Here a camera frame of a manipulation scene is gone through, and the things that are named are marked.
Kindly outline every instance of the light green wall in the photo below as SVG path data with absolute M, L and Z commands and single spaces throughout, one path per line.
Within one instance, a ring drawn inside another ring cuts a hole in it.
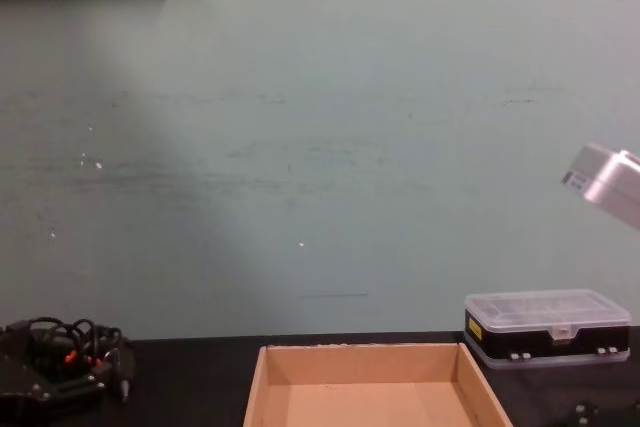
M 640 151 L 639 26 L 640 0 L 0 0 L 0 321 L 458 329 L 469 293 L 583 286 L 638 317 L 640 236 L 559 181 L 589 141 Z

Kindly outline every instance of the plastic storage box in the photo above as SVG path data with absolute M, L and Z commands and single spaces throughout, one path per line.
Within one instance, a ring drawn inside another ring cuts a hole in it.
M 467 297 L 465 340 L 494 369 L 579 365 L 629 357 L 629 312 L 592 290 Z

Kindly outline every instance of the cardboard box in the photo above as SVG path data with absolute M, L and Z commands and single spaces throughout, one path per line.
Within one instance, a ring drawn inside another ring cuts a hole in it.
M 510 427 L 463 344 L 263 347 L 244 427 Z

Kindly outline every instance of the yellow label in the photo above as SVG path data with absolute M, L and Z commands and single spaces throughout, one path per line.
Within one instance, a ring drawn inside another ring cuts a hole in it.
M 482 327 L 480 327 L 478 323 L 471 317 L 469 317 L 469 328 L 471 329 L 471 332 L 476 334 L 476 337 L 478 337 L 478 339 L 482 340 Z

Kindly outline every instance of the black table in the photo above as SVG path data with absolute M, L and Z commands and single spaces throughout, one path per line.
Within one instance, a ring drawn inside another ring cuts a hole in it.
M 102 409 L 55 426 L 241 427 L 258 350 L 263 345 L 458 342 L 459 332 L 301 335 L 135 343 L 138 378 L 128 405 Z M 620 364 L 524 371 L 483 369 L 516 427 L 556 425 L 577 402 L 601 407 L 640 398 L 640 327 L 632 357 Z

